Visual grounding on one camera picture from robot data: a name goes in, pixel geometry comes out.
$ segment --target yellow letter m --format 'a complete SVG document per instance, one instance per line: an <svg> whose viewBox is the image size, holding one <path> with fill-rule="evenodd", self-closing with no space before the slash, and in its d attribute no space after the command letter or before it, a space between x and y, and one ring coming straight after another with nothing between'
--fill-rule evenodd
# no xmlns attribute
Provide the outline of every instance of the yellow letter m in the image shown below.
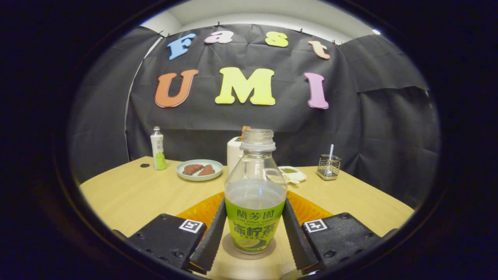
<svg viewBox="0 0 498 280"><path fill-rule="evenodd" d="M235 97L232 96L232 88L241 103L246 102L249 94L254 89L250 102L256 105L274 105L275 98L271 96L271 77L274 72L270 69L256 69L249 79L244 77L242 71L237 67L226 67L220 69L223 74L220 95L215 98L218 104L232 104Z"/></svg>

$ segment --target brown food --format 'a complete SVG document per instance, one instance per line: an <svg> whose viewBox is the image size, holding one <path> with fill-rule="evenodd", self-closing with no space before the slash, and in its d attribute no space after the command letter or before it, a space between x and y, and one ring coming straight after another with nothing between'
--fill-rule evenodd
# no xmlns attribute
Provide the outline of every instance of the brown food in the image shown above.
<svg viewBox="0 0 498 280"><path fill-rule="evenodd" d="M199 173L199 175L197 175L197 176L211 175L214 173L215 173L215 170L213 169L213 167L210 164L208 164L204 167L204 169L201 171L201 173Z"/></svg>
<svg viewBox="0 0 498 280"><path fill-rule="evenodd" d="M248 129L250 129L250 127L248 127L248 126L243 126L242 127L241 141L244 141L244 132L246 130L248 130Z"/></svg>
<svg viewBox="0 0 498 280"><path fill-rule="evenodd" d="M192 175L195 172L201 170L204 166L202 164L189 164L183 169L183 174Z"/></svg>

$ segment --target green bottle label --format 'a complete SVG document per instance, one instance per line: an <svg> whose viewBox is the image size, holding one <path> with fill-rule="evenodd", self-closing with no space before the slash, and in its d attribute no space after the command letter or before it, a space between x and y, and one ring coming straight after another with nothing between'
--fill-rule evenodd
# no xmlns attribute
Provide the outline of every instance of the green bottle label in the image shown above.
<svg viewBox="0 0 498 280"><path fill-rule="evenodd" d="M267 209L239 207L225 198L230 234L241 251L258 253L268 246L275 235L285 200Z"/></svg>
<svg viewBox="0 0 498 280"><path fill-rule="evenodd" d="M166 159L164 158L164 154L162 152L158 152L155 156L156 167L157 170L165 170L166 169Z"/></svg>

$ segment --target plastic bottle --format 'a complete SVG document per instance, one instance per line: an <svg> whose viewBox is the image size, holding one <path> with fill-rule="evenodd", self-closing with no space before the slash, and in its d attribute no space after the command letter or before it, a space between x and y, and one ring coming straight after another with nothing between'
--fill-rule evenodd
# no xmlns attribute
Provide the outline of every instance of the plastic bottle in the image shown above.
<svg viewBox="0 0 498 280"><path fill-rule="evenodd" d="M263 252L282 215L287 183L271 152L273 131L248 129L244 155L225 181L225 204L235 247L246 254Z"/></svg>
<svg viewBox="0 0 498 280"><path fill-rule="evenodd" d="M164 136L159 131L159 127L154 127L154 133L150 136L150 143L152 145L152 156L154 157L154 168L156 170L166 169L166 159L164 158L163 148Z"/></svg>

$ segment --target metal utensil holder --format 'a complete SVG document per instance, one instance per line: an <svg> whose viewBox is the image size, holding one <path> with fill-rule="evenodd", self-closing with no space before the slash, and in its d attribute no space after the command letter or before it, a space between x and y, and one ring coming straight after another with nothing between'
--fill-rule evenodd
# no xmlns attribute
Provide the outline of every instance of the metal utensil holder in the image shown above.
<svg viewBox="0 0 498 280"><path fill-rule="evenodd" d="M333 155L332 159L329 159L328 154L322 154L320 155L316 173L324 180L335 180L339 174L340 167L341 159L339 157Z"/></svg>

